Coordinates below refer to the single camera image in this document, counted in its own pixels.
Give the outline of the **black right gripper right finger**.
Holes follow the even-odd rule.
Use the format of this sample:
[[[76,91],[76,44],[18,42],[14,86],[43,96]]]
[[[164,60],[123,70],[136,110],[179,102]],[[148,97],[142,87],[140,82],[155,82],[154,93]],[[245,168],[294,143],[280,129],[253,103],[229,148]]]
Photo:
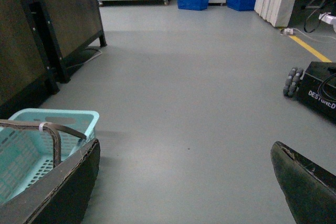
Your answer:
[[[270,157],[295,222],[335,223],[335,175],[280,141]]]

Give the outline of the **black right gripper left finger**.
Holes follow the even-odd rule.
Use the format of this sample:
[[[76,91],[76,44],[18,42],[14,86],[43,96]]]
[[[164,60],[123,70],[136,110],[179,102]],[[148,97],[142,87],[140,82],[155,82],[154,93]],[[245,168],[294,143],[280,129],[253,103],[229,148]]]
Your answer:
[[[99,163],[100,143],[95,138],[1,205],[1,223],[81,223]]]

